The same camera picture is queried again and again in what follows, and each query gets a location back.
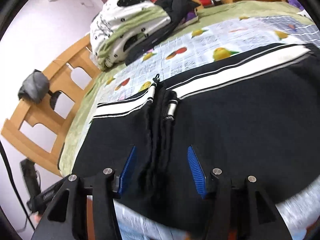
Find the black clothes pile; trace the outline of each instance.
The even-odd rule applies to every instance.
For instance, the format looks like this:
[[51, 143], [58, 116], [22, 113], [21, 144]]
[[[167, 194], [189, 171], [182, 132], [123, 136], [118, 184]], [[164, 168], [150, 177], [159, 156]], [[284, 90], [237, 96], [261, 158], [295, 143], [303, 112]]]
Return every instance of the black clothes pile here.
[[319, 60], [314, 45], [271, 44], [100, 104], [73, 173], [114, 167], [134, 144], [137, 165], [120, 202], [199, 234], [211, 204], [193, 180], [192, 145], [211, 170], [227, 172], [235, 184], [255, 176], [274, 203], [282, 202], [319, 175]]
[[200, 6], [200, 4], [192, 0], [157, 0], [155, 5], [162, 7], [167, 12], [171, 22], [132, 48], [125, 60], [126, 65], [134, 62], [148, 50], [165, 41], [187, 13]]

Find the wall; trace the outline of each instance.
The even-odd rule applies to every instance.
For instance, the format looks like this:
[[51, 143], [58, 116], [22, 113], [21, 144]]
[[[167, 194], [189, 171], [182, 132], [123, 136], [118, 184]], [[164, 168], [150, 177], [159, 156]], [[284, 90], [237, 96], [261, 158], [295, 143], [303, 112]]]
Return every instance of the wall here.
[[[22, 81], [34, 70], [44, 70], [61, 52], [89, 32], [93, 17], [102, 8], [101, 0], [29, 0], [14, 18], [0, 41], [0, 128], [18, 104], [17, 93]], [[84, 86], [87, 76], [79, 76]], [[71, 103], [59, 103], [57, 108], [66, 114]], [[34, 128], [24, 124], [23, 132], [29, 133], [45, 150], [50, 150], [54, 138], [44, 127]], [[2, 136], [0, 140], [8, 156], [14, 181], [25, 203], [29, 199], [24, 185], [19, 162], [24, 156]], [[41, 188], [46, 189], [60, 178], [41, 167]], [[0, 160], [0, 206], [12, 226], [17, 230], [24, 226], [25, 215], [10, 185], [6, 169]], [[20, 233], [24, 240], [31, 238], [33, 230], [29, 224]]]

